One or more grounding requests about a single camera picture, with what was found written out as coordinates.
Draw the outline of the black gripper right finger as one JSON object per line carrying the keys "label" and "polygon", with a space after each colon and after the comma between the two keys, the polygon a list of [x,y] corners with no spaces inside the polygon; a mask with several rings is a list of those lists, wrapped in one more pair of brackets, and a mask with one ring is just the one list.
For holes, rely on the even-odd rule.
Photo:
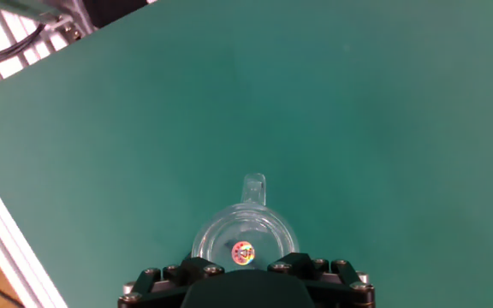
{"label": "black gripper right finger", "polygon": [[301,294],[315,307],[376,307],[375,287],[363,281],[346,260],[329,261],[291,252],[270,263],[267,270],[298,282]]}

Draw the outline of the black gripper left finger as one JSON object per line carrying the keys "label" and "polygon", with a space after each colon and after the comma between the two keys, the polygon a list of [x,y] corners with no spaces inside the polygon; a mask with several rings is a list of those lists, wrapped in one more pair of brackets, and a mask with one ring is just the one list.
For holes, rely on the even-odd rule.
{"label": "black gripper left finger", "polygon": [[171,264],[162,269],[144,269],[129,292],[119,297],[117,307],[182,307],[195,283],[224,273],[223,266],[199,257],[185,258],[180,264]]}

